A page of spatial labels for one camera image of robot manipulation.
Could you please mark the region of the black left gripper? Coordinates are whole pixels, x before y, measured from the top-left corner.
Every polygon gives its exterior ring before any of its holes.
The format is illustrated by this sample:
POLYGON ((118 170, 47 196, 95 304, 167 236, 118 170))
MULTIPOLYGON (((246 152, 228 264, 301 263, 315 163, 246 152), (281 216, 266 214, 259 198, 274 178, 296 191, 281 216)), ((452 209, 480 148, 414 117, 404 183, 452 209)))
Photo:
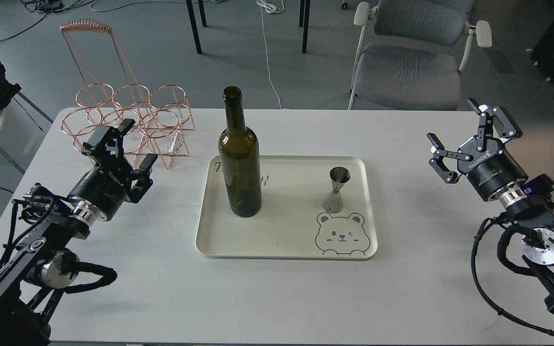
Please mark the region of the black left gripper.
POLYGON ((102 219, 110 221, 124 201, 138 203, 144 197, 152 186, 151 169, 158 155, 148 154, 135 170, 126 161, 108 161, 125 157, 123 138, 135 124, 135 120, 123 119, 118 127, 99 125, 83 143, 82 155, 97 164, 70 191, 70 202, 90 202, 102 219))

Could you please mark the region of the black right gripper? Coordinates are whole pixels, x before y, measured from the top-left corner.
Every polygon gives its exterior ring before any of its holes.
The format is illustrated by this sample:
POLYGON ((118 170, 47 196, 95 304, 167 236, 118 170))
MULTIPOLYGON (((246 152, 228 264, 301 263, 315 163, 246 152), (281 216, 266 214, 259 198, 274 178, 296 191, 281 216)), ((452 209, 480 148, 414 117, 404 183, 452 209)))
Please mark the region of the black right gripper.
POLYGON ((522 185, 529 179, 505 149, 505 143, 520 138, 523 131, 502 107, 488 107, 477 103, 475 99, 466 99, 466 102, 478 115, 477 133, 459 148, 459 153, 446 150, 439 138, 429 132, 427 138, 432 144, 433 156, 428 163, 445 183, 455 184, 460 175, 450 171, 443 159, 459 160, 459 172, 467 176, 471 186, 484 201, 490 201, 497 199, 497 190, 511 183, 522 185))

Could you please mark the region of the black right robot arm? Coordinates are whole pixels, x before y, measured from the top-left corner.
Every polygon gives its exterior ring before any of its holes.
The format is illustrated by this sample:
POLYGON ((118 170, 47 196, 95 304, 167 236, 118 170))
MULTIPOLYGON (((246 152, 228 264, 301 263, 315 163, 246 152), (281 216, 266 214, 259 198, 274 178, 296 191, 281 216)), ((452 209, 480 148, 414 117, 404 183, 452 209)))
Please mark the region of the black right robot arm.
POLYGON ((530 179, 506 150, 506 142, 522 136, 512 116, 502 107, 488 107, 467 100, 479 124, 477 133, 458 147, 445 149, 434 133, 429 165, 447 184, 464 176, 484 201, 499 201, 505 210, 486 218, 479 226, 470 255, 471 274, 480 296, 497 315, 516 324, 554 336, 554 331, 515 317, 496 304, 480 285, 477 253, 486 232, 494 225, 502 228, 496 248, 498 261, 512 273, 537 278, 545 287, 546 309, 554 315, 554 180, 546 174, 530 179))

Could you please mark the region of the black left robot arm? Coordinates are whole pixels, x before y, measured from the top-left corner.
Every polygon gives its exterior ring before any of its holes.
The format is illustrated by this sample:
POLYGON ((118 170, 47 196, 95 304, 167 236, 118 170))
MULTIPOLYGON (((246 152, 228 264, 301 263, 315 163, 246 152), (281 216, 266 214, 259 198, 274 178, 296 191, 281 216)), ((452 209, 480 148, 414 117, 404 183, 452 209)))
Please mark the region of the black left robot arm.
POLYGON ((95 165, 67 197, 35 184, 13 200, 13 217, 23 206, 21 217, 30 226, 15 237, 11 221, 0 259, 0 346, 50 344, 49 321, 64 294, 116 280, 114 269, 80 261, 67 245, 73 238, 86 239, 95 221, 109 221, 124 202, 139 202, 152 186, 157 155, 145 156, 138 169, 125 158, 123 140, 135 123, 125 119, 118 127, 95 129, 81 149, 95 165))

